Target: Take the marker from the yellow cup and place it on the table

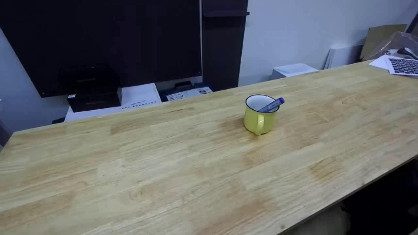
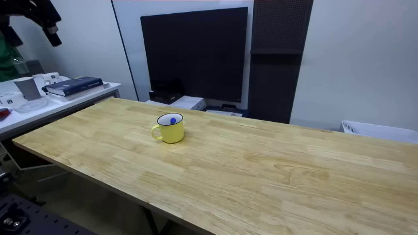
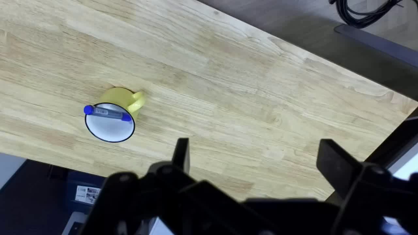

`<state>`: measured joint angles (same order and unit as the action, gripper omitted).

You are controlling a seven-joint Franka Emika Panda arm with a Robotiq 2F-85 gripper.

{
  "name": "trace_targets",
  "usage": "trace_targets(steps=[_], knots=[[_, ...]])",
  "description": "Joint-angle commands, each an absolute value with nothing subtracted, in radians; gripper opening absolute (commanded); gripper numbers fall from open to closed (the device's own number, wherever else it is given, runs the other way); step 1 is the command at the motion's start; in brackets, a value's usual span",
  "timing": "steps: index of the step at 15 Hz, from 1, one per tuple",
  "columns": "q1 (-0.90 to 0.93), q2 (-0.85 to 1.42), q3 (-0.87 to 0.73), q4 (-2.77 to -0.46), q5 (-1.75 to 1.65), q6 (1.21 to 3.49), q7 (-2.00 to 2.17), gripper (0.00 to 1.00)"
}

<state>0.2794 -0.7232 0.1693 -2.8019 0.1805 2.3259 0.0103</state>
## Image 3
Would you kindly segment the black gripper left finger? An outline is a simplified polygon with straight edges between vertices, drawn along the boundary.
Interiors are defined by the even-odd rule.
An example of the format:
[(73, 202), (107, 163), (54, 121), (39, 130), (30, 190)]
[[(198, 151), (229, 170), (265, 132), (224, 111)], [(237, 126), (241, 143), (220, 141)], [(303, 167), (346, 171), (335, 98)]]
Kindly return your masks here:
[(172, 163), (182, 172), (189, 172), (189, 140), (178, 138), (172, 154)]

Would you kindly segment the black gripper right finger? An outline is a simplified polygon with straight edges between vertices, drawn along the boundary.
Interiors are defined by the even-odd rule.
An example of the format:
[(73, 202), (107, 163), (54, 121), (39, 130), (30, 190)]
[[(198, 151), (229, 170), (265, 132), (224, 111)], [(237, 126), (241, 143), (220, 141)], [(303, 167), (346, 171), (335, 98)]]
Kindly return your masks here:
[(340, 198), (351, 196), (355, 180), (361, 170), (350, 153), (331, 138), (321, 138), (318, 142), (316, 167)]

